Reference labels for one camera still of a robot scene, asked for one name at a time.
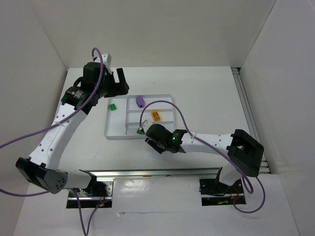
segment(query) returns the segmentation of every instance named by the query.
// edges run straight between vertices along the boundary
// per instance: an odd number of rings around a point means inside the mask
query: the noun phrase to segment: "white enclosure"
[[[315,0],[4,0],[0,30],[0,144],[51,124],[62,92],[81,76],[93,47],[110,53],[112,66],[124,67],[132,85],[129,94],[172,94],[196,132],[231,133],[236,127],[248,131],[230,70],[241,68],[258,134],[275,173],[261,177],[269,191],[266,207],[253,216],[230,206],[150,217],[129,213],[123,218],[102,211],[95,215],[92,233],[315,235]],[[92,110],[78,128],[86,136],[74,134],[62,168],[189,169],[224,164],[217,155],[161,157],[142,148],[143,140],[106,142],[107,102],[100,101],[103,107]],[[126,131],[135,123],[127,113]],[[181,128],[176,113],[175,121]],[[27,157],[42,137],[0,150],[0,188],[40,191],[35,186],[28,189],[15,162]],[[121,152],[117,142],[124,147]],[[257,205],[260,194],[258,190],[247,196],[249,207]],[[65,190],[25,200],[0,193],[1,235],[80,234],[77,210],[65,209],[65,198]],[[47,202],[53,204],[38,207]]]

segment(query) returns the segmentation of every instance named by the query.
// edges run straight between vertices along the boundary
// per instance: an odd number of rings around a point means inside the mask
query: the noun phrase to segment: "green block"
[[[114,110],[117,109],[116,106],[115,106],[115,103],[110,104],[110,105],[109,105],[109,108],[110,108],[111,111],[114,111]]]
[[[141,128],[138,128],[137,134],[144,135],[145,133],[141,130]]]

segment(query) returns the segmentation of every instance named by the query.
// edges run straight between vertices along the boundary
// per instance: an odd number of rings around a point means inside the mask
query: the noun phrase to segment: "small white object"
[[[192,137],[191,137],[191,143],[193,143],[193,141],[195,140],[196,135],[197,135],[197,133],[195,133],[194,135],[192,135]]]
[[[110,63],[112,62],[112,57],[109,55],[109,53],[102,54],[103,57],[103,64],[106,66],[106,69],[108,70],[109,73],[112,73],[112,70],[110,68]],[[99,62],[100,59],[97,57],[94,62]]]
[[[136,103],[136,97],[141,96],[144,99],[145,106],[157,100],[173,102],[171,94],[152,94],[152,95],[124,95],[108,98],[104,135],[108,140],[124,139],[145,139],[145,135],[137,134],[140,127],[140,115],[143,108],[139,108]],[[116,105],[116,110],[109,109],[110,104]],[[161,121],[153,121],[151,112],[157,111]],[[174,108],[168,103],[155,103],[148,107],[143,114],[142,122],[152,121],[163,125],[170,132],[175,130]]]
[[[63,188],[87,188],[90,181],[91,175],[81,171],[81,170],[74,170],[68,171],[68,180],[65,183]]]
[[[242,177],[241,173],[239,173],[234,166],[228,163],[221,170],[219,182],[224,183],[228,186],[232,186],[236,180]]]
[[[149,130],[149,128],[153,125],[152,122],[148,121],[147,119],[143,122],[142,124],[142,129],[143,129],[143,132],[146,134]]]

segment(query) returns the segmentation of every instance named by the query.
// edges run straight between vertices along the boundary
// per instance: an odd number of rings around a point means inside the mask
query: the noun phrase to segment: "white table surface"
[[[277,175],[261,175],[266,203],[254,214],[243,214],[233,206],[203,206],[198,211],[109,213],[98,209],[91,222],[90,236],[298,236],[293,216]],[[257,181],[254,194],[245,194],[253,210],[262,200]],[[42,191],[30,185],[28,193]],[[25,198],[14,236],[83,235],[78,209],[66,209],[68,191]],[[83,209],[87,225],[92,209]]]
[[[69,69],[62,94],[82,72],[82,68]],[[226,134],[236,128],[248,132],[230,67],[127,67],[124,72],[129,94],[172,94],[192,132]],[[214,154],[160,155],[144,140],[107,140],[103,134],[106,111],[107,99],[103,98],[74,133],[59,169],[217,168],[226,162]],[[184,128],[176,112],[175,122],[177,128]]]
[[[81,76],[71,68],[63,92]],[[192,131],[232,133],[248,131],[243,109],[229,67],[125,68],[130,94],[171,93]],[[107,99],[102,99],[79,126],[61,160],[60,169],[127,170],[220,167],[223,158],[209,154],[159,155],[143,140],[108,141],[103,135]],[[175,114],[177,128],[183,128]],[[97,210],[92,236],[297,236],[297,229],[277,175],[260,176],[267,198],[263,209],[242,214],[233,206],[205,206],[196,211],[110,213]],[[247,205],[256,208],[262,192],[246,194]],[[28,193],[42,191],[30,185]],[[77,209],[66,209],[67,190],[57,195],[25,198],[15,236],[83,235]],[[87,222],[91,209],[83,209]]]

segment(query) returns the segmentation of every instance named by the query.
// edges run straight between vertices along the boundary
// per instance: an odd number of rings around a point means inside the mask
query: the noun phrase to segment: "orange block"
[[[152,115],[152,118],[153,118],[154,121],[161,121],[161,118],[159,117],[157,111],[151,112],[151,115]]]

